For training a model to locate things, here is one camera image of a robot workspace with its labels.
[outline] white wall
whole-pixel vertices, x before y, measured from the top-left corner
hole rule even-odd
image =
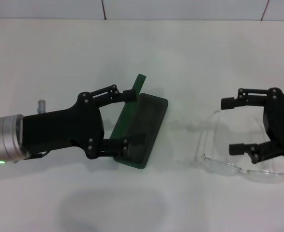
[[[260,20],[268,0],[104,0],[107,19]]]
[[[263,20],[284,21],[284,0],[270,0]]]
[[[107,19],[260,20],[268,0],[103,0]],[[102,0],[0,0],[0,18],[104,19]],[[269,0],[263,20],[284,20]]]
[[[0,18],[104,19],[101,0],[0,0]]]

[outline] white table surface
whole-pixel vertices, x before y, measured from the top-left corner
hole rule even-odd
[[[117,84],[169,100],[147,167],[79,148],[0,166],[0,232],[284,232],[284,181],[197,168],[199,136],[237,89],[284,92],[284,22],[0,19],[0,116],[72,106]],[[121,112],[101,109],[106,136]]]

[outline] eyeglasses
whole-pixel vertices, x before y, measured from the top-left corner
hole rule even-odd
[[[252,164],[247,154],[231,156],[229,144],[262,143],[267,141],[262,112],[255,107],[216,111],[207,119],[203,164],[207,171],[240,175],[255,182],[277,183],[284,180],[284,157]]]

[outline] screw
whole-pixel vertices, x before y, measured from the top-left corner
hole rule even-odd
[[[123,147],[123,154],[125,156],[128,154],[128,148],[126,146]]]
[[[39,100],[39,107],[37,108],[37,113],[38,114],[46,113],[45,106],[46,106],[45,100]]]

